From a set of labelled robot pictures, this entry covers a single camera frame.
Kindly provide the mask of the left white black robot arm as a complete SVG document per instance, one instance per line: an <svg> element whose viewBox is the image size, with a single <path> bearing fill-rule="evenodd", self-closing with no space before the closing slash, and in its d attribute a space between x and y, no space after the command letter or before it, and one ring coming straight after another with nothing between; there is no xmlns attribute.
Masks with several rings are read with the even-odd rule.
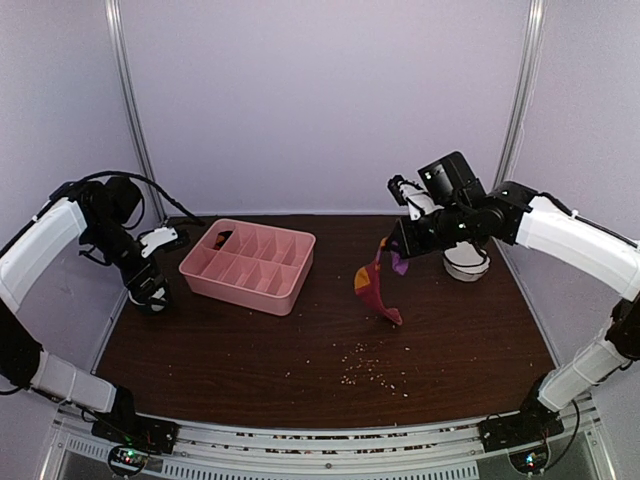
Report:
<svg viewBox="0 0 640 480"><path fill-rule="evenodd" d="M107 170L66 182L1 249L1 375L8 395L33 391L72 404L95 419L95 431L123 444L153 444L156 428L137 414L132 392L47 351L17 313L41 275L73 242L80 256L118 269L129 300L149 314L171 303L168 281L157 264L159 251L186 246L183 228L157 227L138 235L130 218L144 212L139 184L159 193L196 226L202 220L141 174Z"/></svg>

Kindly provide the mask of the maroon orange purple striped sock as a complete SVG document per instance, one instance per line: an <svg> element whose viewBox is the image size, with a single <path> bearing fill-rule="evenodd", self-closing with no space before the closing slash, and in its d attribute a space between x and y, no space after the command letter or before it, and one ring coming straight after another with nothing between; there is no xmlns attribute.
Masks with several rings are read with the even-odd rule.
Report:
<svg viewBox="0 0 640 480"><path fill-rule="evenodd" d="M391 267L396 274L404 276L407 273L409 261L400 256L395 242L383 238L373 260L357 270L354 276L354 292L370 310L390 320L394 325L401 326L403 318L399 310L385 306L381 296L381 258L384 252L391 254Z"/></svg>

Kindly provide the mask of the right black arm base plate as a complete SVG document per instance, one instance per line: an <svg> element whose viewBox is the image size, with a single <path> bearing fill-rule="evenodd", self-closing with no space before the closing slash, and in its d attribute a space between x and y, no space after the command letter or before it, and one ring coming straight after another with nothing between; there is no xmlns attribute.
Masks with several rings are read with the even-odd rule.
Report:
<svg viewBox="0 0 640 480"><path fill-rule="evenodd" d="M518 412L487 418L478 424L478 431L484 451L494 452L543 442L548 437L563 433L564 425L557 413Z"/></svg>

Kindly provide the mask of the black argyle red orange sock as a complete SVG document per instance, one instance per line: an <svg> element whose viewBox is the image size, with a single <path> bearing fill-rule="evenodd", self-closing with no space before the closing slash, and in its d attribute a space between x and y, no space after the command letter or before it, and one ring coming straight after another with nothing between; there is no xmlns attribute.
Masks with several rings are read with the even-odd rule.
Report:
<svg viewBox="0 0 640 480"><path fill-rule="evenodd" d="M225 231L218 232L216 235L214 244L212 246L212 249L220 250L232 235L233 235L232 230L225 230Z"/></svg>

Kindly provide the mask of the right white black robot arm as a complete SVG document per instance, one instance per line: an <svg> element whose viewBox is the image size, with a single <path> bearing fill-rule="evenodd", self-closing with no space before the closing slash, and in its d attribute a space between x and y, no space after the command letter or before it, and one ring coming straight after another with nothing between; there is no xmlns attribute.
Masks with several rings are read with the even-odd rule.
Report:
<svg viewBox="0 0 640 480"><path fill-rule="evenodd" d="M577 396L639 358L639 244L569 209L547 192L505 181L486 191L454 151L419 169L419 183L396 175L387 188L408 209L389 251L408 260L439 251L449 274L473 281L489 267L486 244L499 240L545 253L583 271L620 296L610 327L574 359L542 377L507 427L535 440Z"/></svg>

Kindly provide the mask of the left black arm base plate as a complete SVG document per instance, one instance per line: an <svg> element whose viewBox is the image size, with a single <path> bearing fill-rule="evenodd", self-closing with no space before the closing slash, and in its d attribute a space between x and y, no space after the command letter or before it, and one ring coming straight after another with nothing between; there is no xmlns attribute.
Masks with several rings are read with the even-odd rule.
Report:
<svg viewBox="0 0 640 480"><path fill-rule="evenodd" d="M91 427L95 437L154 455L172 454L178 432L177 423L146 416L137 417L132 427L116 426L103 419Z"/></svg>

